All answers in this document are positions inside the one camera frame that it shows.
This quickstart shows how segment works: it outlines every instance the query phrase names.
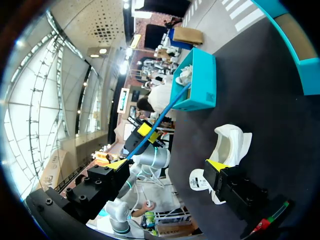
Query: blue box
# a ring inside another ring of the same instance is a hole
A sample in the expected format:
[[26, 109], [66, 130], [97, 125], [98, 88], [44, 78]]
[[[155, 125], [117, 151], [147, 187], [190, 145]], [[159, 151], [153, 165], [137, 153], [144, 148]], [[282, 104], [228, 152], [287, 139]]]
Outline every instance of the blue box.
[[185, 92], [173, 109], [195, 111], [214, 108], [217, 96], [216, 57], [198, 48], [193, 48], [173, 73], [170, 102], [184, 88], [176, 83], [176, 77], [180, 76], [181, 69], [189, 65], [192, 65], [190, 98], [187, 99], [188, 93]]

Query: ceiling light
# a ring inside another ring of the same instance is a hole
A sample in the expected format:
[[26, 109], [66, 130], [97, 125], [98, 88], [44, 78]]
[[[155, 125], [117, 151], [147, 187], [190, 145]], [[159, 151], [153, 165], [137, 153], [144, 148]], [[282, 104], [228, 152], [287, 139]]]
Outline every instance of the ceiling light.
[[123, 61], [123, 63], [120, 65], [119, 67], [119, 73], [121, 75], [125, 75], [127, 73], [128, 70], [128, 64], [129, 62], [127, 60]]
[[131, 56], [132, 55], [132, 53], [133, 53], [133, 50], [132, 50], [132, 48], [130, 48], [130, 47], [128, 47], [127, 49], [126, 49], [126, 51], [125, 51], [125, 54], [127, 55], [127, 56]]
[[106, 54], [106, 53], [107, 53], [107, 49], [101, 48], [101, 49], [99, 50], [99, 53], [100, 53], [100, 54]]
[[21, 48], [21, 47], [23, 47], [23, 46], [25, 45], [24, 42], [21, 41], [21, 40], [15, 41], [15, 44], [16, 44], [16, 46], [17, 46], [18, 48]]
[[125, 3], [123, 4], [123, 8], [124, 8], [124, 9], [128, 9], [129, 7], [130, 7], [129, 3], [125, 2]]

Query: crosswalk stripe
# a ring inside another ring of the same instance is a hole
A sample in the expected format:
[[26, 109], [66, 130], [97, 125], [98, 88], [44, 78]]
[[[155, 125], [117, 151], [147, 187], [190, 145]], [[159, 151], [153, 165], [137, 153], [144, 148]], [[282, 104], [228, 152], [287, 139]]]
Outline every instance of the crosswalk stripe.
[[228, 6], [225, 7], [225, 10], [229, 11], [234, 5], [236, 5], [240, 0], [233, 0]]
[[246, 10], [248, 7], [250, 7], [253, 4], [251, 0], [246, 0], [243, 4], [241, 4], [236, 10], [234, 10], [230, 14], [230, 18], [234, 19], [236, 16], [238, 16], [240, 13], [242, 13], [244, 10]]
[[223, 0], [222, 5], [225, 5], [229, 0]]
[[245, 16], [242, 20], [240, 20], [235, 26], [236, 30], [239, 32], [241, 29], [248, 26], [250, 23], [252, 23], [254, 20], [258, 19], [259, 17], [263, 16], [264, 13], [257, 8], [247, 16]]

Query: person's hand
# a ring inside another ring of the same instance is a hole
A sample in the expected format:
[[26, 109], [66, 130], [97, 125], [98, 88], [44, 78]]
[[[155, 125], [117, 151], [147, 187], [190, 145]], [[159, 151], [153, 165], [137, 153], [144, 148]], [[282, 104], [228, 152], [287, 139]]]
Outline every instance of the person's hand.
[[156, 203], [152, 202], [152, 205], [150, 207], [147, 206], [147, 201], [145, 201], [142, 205], [142, 209], [145, 210], [146, 212], [148, 211], [152, 211], [153, 209], [155, 209], [156, 207]]

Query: white cable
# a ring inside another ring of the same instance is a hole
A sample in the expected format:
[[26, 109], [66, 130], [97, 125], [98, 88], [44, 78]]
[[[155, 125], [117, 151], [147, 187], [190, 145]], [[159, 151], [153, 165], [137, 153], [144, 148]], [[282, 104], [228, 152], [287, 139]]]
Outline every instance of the white cable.
[[163, 185], [163, 183], [155, 176], [155, 173], [152, 171], [152, 169], [151, 169], [151, 166], [149, 166], [149, 170], [150, 170], [150, 172], [152, 173], [152, 177], [154, 178], [154, 179], [156, 179], [160, 184], [158, 184], [161, 188], [165, 188], [165, 186]]
[[175, 211], [175, 209], [173, 209], [171, 212], [169, 212], [167, 215], [165, 215], [164, 218], [167, 217], [168, 215], [170, 215], [173, 211]]
[[135, 205], [133, 206], [133, 208], [130, 211], [130, 215], [132, 215], [132, 212], [134, 211], [134, 209], [136, 208], [136, 206], [138, 205], [138, 202], [139, 202], [139, 192], [138, 192], [137, 184], [135, 184], [134, 186], [135, 186], [135, 190], [136, 190], [136, 202], [135, 202]]
[[147, 181], [144, 181], [143, 183], [146, 183], [146, 184], [155, 184], [155, 185], [158, 185], [159, 187], [161, 187], [162, 188], [162, 186], [159, 184], [159, 183], [157, 183], [156, 181], [154, 181], [152, 178], [150, 178], [150, 177], [148, 177], [148, 176], [145, 176], [145, 175], [139, 175], [139, 177], [145, 177], [146, 179], [149, 179], [150, 181], [152, 181], [152, 182], [147, 182]]

